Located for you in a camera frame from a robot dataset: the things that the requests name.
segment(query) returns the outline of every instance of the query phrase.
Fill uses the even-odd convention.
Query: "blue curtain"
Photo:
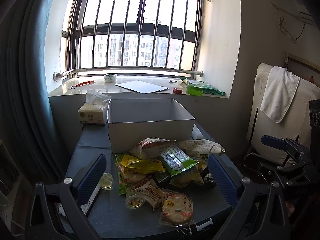
[[[70,156],[55,128],[44,72],[52,0],[17,0],[0,26],[0,107],[9,143],[31,183],[60,182]]]

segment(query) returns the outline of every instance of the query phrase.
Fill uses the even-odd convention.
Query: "snack pile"
[[[138,143],[130,154],[116,154],[119,195],[126,195],[125,205],[139,208],[148,202],[152,210],[162,205],[159,226],[180,227],[194,224],[192,199],[175,190],[190,183],[214,187],[207,168],[207,157],[225,149],[209,140],[175,142],[147,138]]]

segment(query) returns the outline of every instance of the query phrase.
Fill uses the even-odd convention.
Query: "open box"
[[[108,128],[112,153],[127,153],[145,138],[190,140],[195,118],[174,99],[111,99]]]

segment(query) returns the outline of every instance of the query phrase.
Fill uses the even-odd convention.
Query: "blue tablecloth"
[[[205,139],[213,140],[199,125],[197,127]],[[153,212],[151,205],[148,203],[135,210],[130,210],[124,206],[124,195],[118,195],[117,171],[114,156],[111,153],[107,125],[84,125],[66,177],[75,176],[80,168],[88,165],[92,158],[99,154],[104,154],[107,159],[106,172],[113,175],[115,187],[110,191],[99,191],[88,215],[88,220],[98,234],[102,238],[139,238],[175,230],[174,228],[158,227],[161,208]],[[234,166],[227,155],[224,155],[223,158],[228,165]],[[202,190],[200,187],[196,189],[186,187],[179,191],[192,198],[194,205],[193,219],[196,223],[212,217],[230,206],[224,200],[218,187],[207,190]],[[72,233],[68,221],[62,216],[61,220],[65,230]]]

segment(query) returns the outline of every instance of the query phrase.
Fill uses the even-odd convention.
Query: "white tape roll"
[[[104,75],[105,82],[116,82],[117,81],[117,74],[106,74]]]

